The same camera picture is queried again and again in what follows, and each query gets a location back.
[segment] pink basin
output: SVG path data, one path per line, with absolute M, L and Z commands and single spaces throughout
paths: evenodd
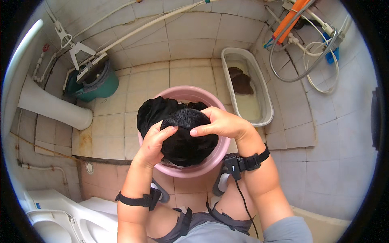
M 222 110 L 226 110 L 224 105 L 211 93 L 204 89 L 193 86 L 176 86 L 166 89 L 156 95 L 154 98 L 162 96 L 163 98 L 175 99 L 175 100 L 189 100 L 191 102 L 203 102 L 207 106 L 215 106 Z M 139 144 L 142 145 L 143 138 L 138 132 Z M 173 168 L 161 163 L 155 166 L 159 171 L 173 176 L 181 178 L 191 178 L 203 175 L 212 170 L 217 164 L 221 162 L 224 155 L 226 155 L 228 146 L 230 145 L 230 139 L 227 137 L 219 136 L 219 142 L 212 153 L 204 159 L 198 165 L 189 166 L 187 168 L 179 169 Z

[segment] leg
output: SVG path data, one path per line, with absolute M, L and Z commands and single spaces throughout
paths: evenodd
M 161 238 L 167 235 L 177 223 L 180 213 L 158 202 L 147 217 L 146 231 L 150 238 Z
M 238 181 L 238 185 L 246 201 L 247 209 L 251 217 L 254 217 L 257 214 L 257 209 L 247 191 L 244 175 L 242 173 L 241 175 L 242 178 Z M 249 220 L 250 218 L 244 207 L 242 196 L 231 175 L 228 177 L 227 184 L 227 190 L 216 204 L 215 209 L 219 213 L 225 213 L 235 220 Z

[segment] black cable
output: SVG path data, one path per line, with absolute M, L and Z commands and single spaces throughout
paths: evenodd
M 252 220 L 252 217 L 251 217 L 251 215 L 250 215 L 250 213 L 249 213 L 249 210 L 247 209 L 246 200 L 244 199 L 244 196 L 243 196 L 243 194 L 242 194 L 242 192 L 241 192 L 241 190 L 240 190 L 240 188 L 239 188 L 238 181 L 236 180 L 235 183 L 236 183 L 236 185 L 237 185 L 237 188 L 238 188 L 238 191 L 239 191 L 240 195 L 242 196 L 242 199 L 243 199 L 243 203 L 244 203 L 244 207 L 245 207 L 245 209 L 246 209 L 246 212 L 247 212 L 247 214 L 249 215 L 252 224 L 254 225 L 255 233 L 257 234 L 257 239 L 259 239 L 257 227 L 256 227 L 255 224 L 254 224 L 254 220 Z

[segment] brown cloth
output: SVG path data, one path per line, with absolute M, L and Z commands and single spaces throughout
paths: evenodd
M 228 68 L 228 72 L 231 77 L 232 87 L 236 93 L 254 94 L 254 91 L 250 86 L 250 77 L 245 75 L 241 69 L 233 66 Z

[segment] water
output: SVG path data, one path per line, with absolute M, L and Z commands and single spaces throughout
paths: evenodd
M 254 94 L 238 94 L 235 92 L 240 116 L 251 123 L 261 123 L 265 119 L 263 111 L 266 110 L 266 104 L 257 72 L 253 65 L 242 55 L 230 53 L 225 55 L 225 59 L 227 67 L 237 67 L 251 79 L 250 86 Z

